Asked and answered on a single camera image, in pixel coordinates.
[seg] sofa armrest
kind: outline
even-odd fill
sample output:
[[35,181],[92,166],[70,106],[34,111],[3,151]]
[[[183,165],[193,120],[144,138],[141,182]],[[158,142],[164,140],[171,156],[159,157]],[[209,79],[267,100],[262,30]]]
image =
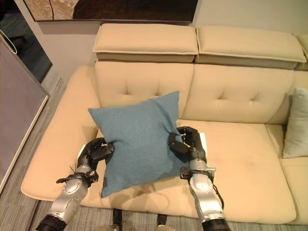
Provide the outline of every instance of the sofa armrest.
[[21,185],[23,194],[54,200],[63,187],[55,182],[72,173],[70,166],[75,168],[80,148],[96,137],[98,128],[88,112],[101,107],[94,75],[94,67],[81,66],[72,76],[29,165]]

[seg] light gray pillow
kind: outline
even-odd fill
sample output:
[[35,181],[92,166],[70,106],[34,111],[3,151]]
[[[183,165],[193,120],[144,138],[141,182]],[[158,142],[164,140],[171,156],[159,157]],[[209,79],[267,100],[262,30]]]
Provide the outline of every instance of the light gray pillow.
[[283,158],[308,156],[308,89],[295,88]]

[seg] sofa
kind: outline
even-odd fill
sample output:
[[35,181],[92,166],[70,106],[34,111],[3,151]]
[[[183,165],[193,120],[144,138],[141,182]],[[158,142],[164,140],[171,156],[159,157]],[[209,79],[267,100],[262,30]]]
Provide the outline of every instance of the sofa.
[[[134,104],[177,90],[177,126],[205,133],[227,220],[308,224],[308,157],[282,158],[294,88],[308,89],[308,72],[294,70],[307,62],[296,37],[219,26],[196,33],[191,26],[104,24],[93,51],[98,60],[71,77],[22,193],[48,201],[59,196],[63,185],[57,179],[72,173],[69,166],[83,144],[103,136],[88,108]],[[99,181],[82,205],[197,217],[188,183],[179,177],[102,199],[105,167],[98,164]]]

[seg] throw pillow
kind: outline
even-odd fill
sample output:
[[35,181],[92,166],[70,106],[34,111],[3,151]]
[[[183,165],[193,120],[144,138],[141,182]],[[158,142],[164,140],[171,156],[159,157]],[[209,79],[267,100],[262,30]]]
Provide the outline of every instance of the throw pillow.
[[115,152],[106,159],[102,197],[133,185],[143,185],[180,175],[188,158],[176,157],[169,149],[170,133],[176,133],[179,92],[139,104],[89,109],[107,142]]
[[308,156],[308,89],[295,88],[283,158]]

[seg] blue pillow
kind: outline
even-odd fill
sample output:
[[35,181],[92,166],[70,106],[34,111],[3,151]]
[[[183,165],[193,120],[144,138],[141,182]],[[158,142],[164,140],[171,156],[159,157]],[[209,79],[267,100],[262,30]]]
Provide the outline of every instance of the blue pillow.
[[106,142],[115,146],[114,154],[106,159],[102,198],[133,185],[180,175],[188,158],[176,157],[167,143],[170,133],[181,141],[175,125],[178,101],[177,91],[135,105],[89,109]]

